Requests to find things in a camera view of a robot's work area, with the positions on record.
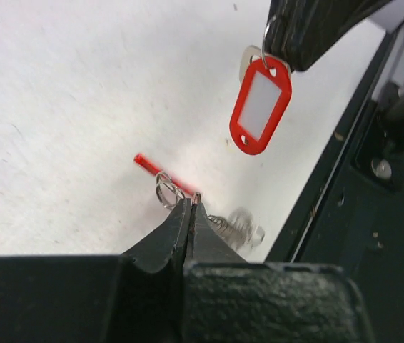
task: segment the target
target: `white table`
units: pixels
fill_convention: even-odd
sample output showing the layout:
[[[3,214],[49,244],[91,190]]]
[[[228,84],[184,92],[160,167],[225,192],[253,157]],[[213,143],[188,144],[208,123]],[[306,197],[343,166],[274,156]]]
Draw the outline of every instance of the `white table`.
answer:
[[[167,215],[143,152],[204,194],[249,208],[262,261],[384,31],[364,21],[310,71],[265,153],[230,138],[243,49],[268,1],[0,0],[0,254],[122,252]]]

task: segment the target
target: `red pen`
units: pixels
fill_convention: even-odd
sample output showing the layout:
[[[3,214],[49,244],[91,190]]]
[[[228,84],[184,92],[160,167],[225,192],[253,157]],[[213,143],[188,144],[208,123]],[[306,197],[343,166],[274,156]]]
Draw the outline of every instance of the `red pen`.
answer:
[[[147,159],[144,155],[142,154],[137,154],[134,158],[133,161],[136,162],[139,166],[144,168],[148,173],[150,173],[153,176],[156,176],[159,172],[162,172],[162,168],[156,166],[153,162],[151,162],[149,159]],[[172,182],[180,189],[183,190],[183,192],[187,193],[188,195],[191,195],[194,197],[194,194],[196,191],[189,186],[186,186],[183,182],[180,182],[177,178],[173,177],[171,175]]]

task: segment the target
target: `red key tag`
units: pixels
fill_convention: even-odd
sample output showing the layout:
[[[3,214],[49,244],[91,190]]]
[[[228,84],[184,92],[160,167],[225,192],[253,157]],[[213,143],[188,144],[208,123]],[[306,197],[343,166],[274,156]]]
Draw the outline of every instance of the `red key tag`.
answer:
[[[272,56],[250,63],[234,106],[229,129],[238,148],[246,154],[263,152],[291,100],[288,68]]]

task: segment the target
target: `metal spring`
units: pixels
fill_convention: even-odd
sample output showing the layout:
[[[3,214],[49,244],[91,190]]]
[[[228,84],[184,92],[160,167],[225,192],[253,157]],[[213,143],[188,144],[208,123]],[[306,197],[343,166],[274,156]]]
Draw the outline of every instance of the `metal spring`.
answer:
[[[162,186],[167,188],[175,196],[175,201],[170,202],[163,195]],[[183,191],[176,186],[170,176],[164,171],[156,175],[156,196],[160,203],[172,210],[177,202],[185,197]],[[194,202],[200,202],[201,194],[196,192]],[[241,247],[247,246],[250,249],[259,245],[265,236],[265,232],[260,226],[253,224],[253,216],[244,209],[238,208],[231,213],[228,219],[221,216],[208,215],[211,228],[222,240],[233,250],[238,251]]]

